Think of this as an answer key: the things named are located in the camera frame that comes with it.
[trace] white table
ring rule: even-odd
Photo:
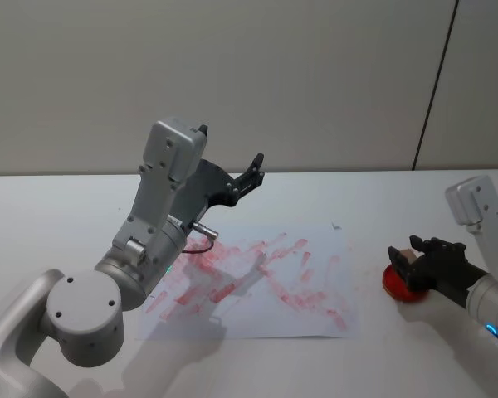
[[[32,366],[72,398],[498,397],[498,345],[438,294],[396,304],[382,289],[387,247],[408,236],[467,245],[444,199],[453,183],[485,172],[279,173],[215,224],[335,221],[346,232],[359,291],[354,339],[222,342],[135,340],[139,311],[124,316],[118,356],[94,369],[71,365],[47,339]],[[498,189],[498,171],[488,171]],[[89,269],[130,209],[136,176],[0,177],[0,298],[41,267]]]

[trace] white paper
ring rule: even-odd
[[[180,255],[143,306],[143,339],[351,337],[358,314],[344,232],[222,226],[214,248]],[[187,250],[208,245],[200,235]]]

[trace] cable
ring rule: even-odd
[[[182,253],[185,255],[201,255],[202,253],[207,253],[208,251],[212,250],[214,247],[214,241],[210,241],[210,246],[205,248],[205,249],[199,249],[199,250],[183,250]]]

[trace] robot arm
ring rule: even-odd
[[[124,341],[122,311],[139,307],[183,251],[192,230],[213,241],[199,223],[215,205],[235,206],[262,184],[259,153],[240,177],[201,159],[208,128],[178,119],[156,123],[139,167],[130,214],[103,259],[90,271],[54,269],[32,282],[0,315],[0,396],[66,397],[29,364],[46,336],[77,366],[99,366]]]
[[[483,176],[449,187],[446,198],[456,222],[476,238],[490,273],[468,262],[463,244],[436,238],[410,237],[412,247],[423,253],[411,264],[393,247],[389,258],[409,290],[439,291],[498,338],[498,194]]]

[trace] blue led light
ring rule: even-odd
[[[498,329],[496,329],[494,326],[492,326],[490,323],[485,325],[485,329],[487,329],[489,332],[494,334],[496,337],[498,337]]]

